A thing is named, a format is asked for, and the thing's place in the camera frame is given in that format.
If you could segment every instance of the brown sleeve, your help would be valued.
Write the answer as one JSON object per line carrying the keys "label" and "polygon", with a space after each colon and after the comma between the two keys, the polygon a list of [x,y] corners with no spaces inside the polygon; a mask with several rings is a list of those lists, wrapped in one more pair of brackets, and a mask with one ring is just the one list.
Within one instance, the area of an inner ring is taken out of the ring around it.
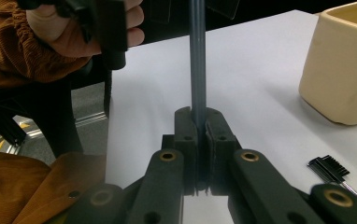
{"label": "brown sleeve", "polygon": [[89,188],[104,181],[106,156],[69,152],[60,156],[14,224],[44,223],[75,203]]}
{"label": "brown sleeve", "polygon": [[0,152],[0,224],[13,223],[49,172],[42,161]]}
{"label": "brown sleeve", "polygon": [[67,58],[42,44],[16,0],[0,0],[0,70],[38,82],[51,82],[82,67],[90,58]]}

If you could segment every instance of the hand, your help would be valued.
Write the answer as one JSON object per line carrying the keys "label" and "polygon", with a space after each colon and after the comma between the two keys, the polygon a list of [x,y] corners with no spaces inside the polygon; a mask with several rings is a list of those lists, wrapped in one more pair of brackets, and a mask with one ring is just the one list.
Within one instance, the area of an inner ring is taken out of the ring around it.
{"label": "hand", "polygon": [[[144,40],[142,30],[136,28],[144,20],[142,0],[124,0],[128,46],[136,46]],[[38,38],[66,57],[89,57],[100,54],[100,46],[94,38],[86,43],[76,21],[60,17],[55,6],[41,5],[26,11],[27,21]]]}

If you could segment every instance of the dark background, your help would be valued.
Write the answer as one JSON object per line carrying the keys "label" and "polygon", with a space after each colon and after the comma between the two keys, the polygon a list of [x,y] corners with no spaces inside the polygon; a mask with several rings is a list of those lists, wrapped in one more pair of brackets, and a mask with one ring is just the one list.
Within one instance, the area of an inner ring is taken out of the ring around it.
{"label": "dark background", "polygon": [[[141,4],[145,21],[140,28],[146,34],[143,44],[172,37],[187,35],[189,33],[189,0],[171,0],[170,21],[161,24],[150,19],[151,1],[143,0]],[[230,20],[210,9],[206,10],[206,29],[213,30],[224,26],[234,25],[245,21],[253,21],[290,10],[301,10],[308,13],[322,12],[330,7],[337,7],[353,0],[240,0],[236,16]]]}

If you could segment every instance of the ceramic cup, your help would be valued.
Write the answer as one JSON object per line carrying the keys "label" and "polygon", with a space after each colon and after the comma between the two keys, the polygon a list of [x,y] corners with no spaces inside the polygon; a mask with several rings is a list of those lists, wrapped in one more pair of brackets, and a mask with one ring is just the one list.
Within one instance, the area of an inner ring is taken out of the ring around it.
{"label": "ceramic cup", "polygon": [[357,124],[357,2],[320,14],[299,92],[329,120]]}

